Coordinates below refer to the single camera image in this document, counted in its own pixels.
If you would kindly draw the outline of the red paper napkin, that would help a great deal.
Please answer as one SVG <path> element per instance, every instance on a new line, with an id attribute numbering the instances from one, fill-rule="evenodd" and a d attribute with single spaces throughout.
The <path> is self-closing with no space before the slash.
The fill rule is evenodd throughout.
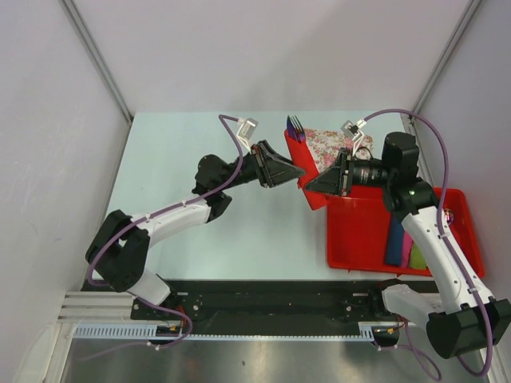
<path id="1" fill-rule="evenodd" d="M 298 186 L 303 191 L 311 210 L 319 210 L 327 205 L 327 197 L 319 193 L 308 192 L 304 189 L 305 185 L 319 174 L 307 148 L 306 141 L 303 143 L 295 142 L 293 139 L 288 137 L 287 129 L 284 132 L 284 137 L 292 162 L 306 171 L 306 175 L 299 178 Z"/>

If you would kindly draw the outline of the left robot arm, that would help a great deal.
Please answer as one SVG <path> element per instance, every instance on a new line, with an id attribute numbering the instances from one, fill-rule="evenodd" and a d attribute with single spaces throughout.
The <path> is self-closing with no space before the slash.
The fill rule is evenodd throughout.
<path id="1" fill-rule="evenodd" d="M 275 152 L 267 141 L 252 145 L 245 156 L 227 163 L 216 155 L 198 163 L 192 194 L 146 215 L 109 213 L 85 254 L 112 290 L 127 292 L 149 303 L 149 310 L 166 319 L 175 313 L 175 290 L 146 266 L 150 247 L 190 227 L 219 218 L 232 199 L 224 189 L 257 181 L 274 188 L 304 176 L 305 171 Z"/>

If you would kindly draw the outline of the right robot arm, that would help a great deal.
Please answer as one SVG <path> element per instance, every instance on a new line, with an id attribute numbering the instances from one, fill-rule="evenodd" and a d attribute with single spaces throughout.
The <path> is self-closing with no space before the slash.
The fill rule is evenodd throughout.
<path id="1" fill-rule="evenodd" d="M 476 275 L 457 243 L 443 211 L 442 197 L 418 176 L 419 148 L 414 136 L 392 132 L 379 160 L 358 160 L 340 149 L 335 162 L 305 188 L 347 196 L 357 186 L 380 187 L 383 203 L 421 251 L 434 278 L 441 307 L 394 282 L 368 300 L 370 314 L 392 314 L 422 327 L 436 353 L 445 358 L 486 349 L 491 353 L 510 324 L 510 302 L 497 300 Z"/>

